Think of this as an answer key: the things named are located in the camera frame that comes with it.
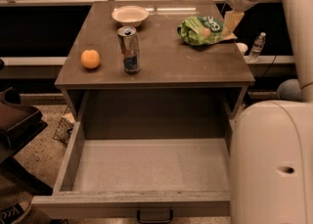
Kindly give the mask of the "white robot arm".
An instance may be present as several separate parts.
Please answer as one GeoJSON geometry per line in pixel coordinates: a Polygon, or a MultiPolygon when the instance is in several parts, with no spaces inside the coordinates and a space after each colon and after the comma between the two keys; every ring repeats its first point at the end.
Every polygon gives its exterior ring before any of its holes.
{"type": "MultiPolygon", "coordinates": [[[[261,0],[226,0],[245,12],[261,0]]],[[[282,0],[302,95],[264,101],[236,120],[231,224],[313,224],[313,0],[282,0]]]]}

